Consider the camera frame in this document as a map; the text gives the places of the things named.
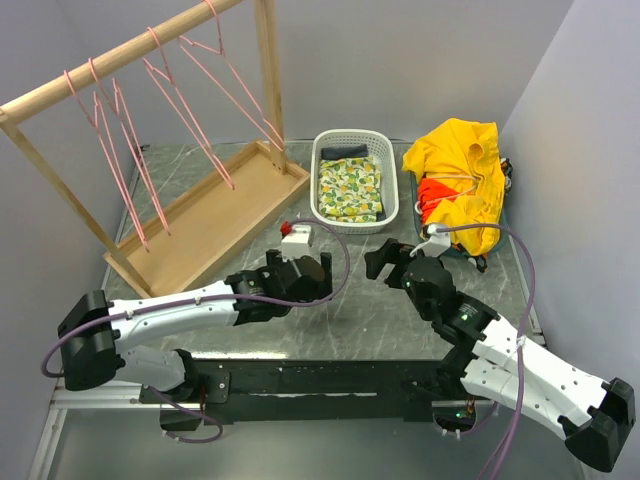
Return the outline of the yellow shorts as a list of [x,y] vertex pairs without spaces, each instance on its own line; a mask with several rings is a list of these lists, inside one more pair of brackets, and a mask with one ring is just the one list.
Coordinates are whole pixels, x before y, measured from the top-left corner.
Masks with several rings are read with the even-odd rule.
[[418,139],[404,154],[403,170],[414,175],[417,187],[424,177],[444,178],[442,183],[457,191],[476,184],[472,193],[442,201],[426,224],[456,227],[499,222],[505,178],[498,141],[494,123],[451,118]]

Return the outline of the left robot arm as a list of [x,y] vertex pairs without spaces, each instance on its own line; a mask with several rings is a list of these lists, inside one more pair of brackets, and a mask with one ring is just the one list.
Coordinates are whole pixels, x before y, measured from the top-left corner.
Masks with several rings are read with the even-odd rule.
[[200,289],[145,300],[109,301],[101,290],[76,303],[58,327],[65,386],[90,390],[111,380],[153,387],[173,401],[193,398],[203,382],[191,353],[149,342],[208,327],[235,327],[286,316],[333,290],[332,257],[284,259],[272,249],[257,270]]

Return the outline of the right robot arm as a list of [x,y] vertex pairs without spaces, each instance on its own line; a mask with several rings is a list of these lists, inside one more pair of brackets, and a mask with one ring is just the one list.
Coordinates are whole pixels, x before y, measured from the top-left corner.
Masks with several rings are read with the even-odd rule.
[[364,258],[371,280],[391,265],[386,285],[404,290],[420,317],[451,344],[437,376],[445,396],[467,392],[520,412],[582,463],[612,472],[636,423],[629,383],[582,371],[519,334],[504,316],[457,290],[438,258],[412,245],[388,239]]

